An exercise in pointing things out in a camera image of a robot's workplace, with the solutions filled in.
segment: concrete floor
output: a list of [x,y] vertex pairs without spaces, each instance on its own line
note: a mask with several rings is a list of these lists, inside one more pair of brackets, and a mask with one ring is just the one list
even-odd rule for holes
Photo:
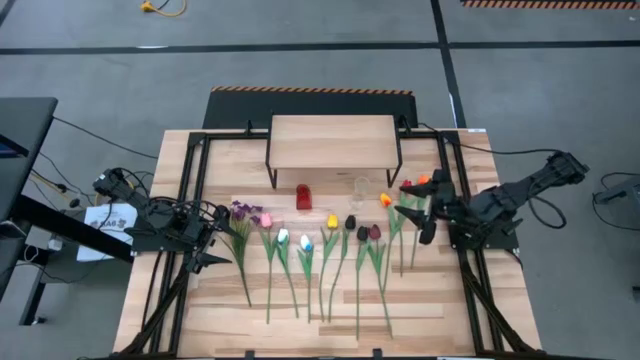
[[[137,6],[17,0],[0,28],[0,48],[437,40],[428,1],[190,0],[176,19],[142,14]],[[168,10],[178,6],[172,0]],[[466,9],[455,0],[441,6],[452,42],[640,38],[640,21],[630,19],[637,12]],[[640,304],[630,287],[640,284],[640,239],[598,222],[590,194],[606,172],[640,171],[638,48],[455,50],[452,57],[468,126],[487,128],[494,149],[557,147],[592,169],[582,184],[549,191],[567,228],[551,231],[521,211],[522,259],[544,348],[636,359]],[[214,85],[411,89],[421,121],[453,126],[438,50],[2,56],[0,79],[0,96],[55,96],[57,116],[147,153],[157,152],[164,130],[202,124]],[[155,165],[61,124],[43,152],[85,190],[107,167]],[[503,181],[542,161],[496,157]],[[44,161],[36,168],[59,179]],[[24,191],[45,201],[31,184]],[[640,227],[624,202],[601,211]],[[43,240],[43,233],[30,239]],[[81,284],[49,286],[39,313],[51,323],[18,327],[35,272],[16,269],[0,304],[0,358],[108,354],[128,271],[113,261]]]

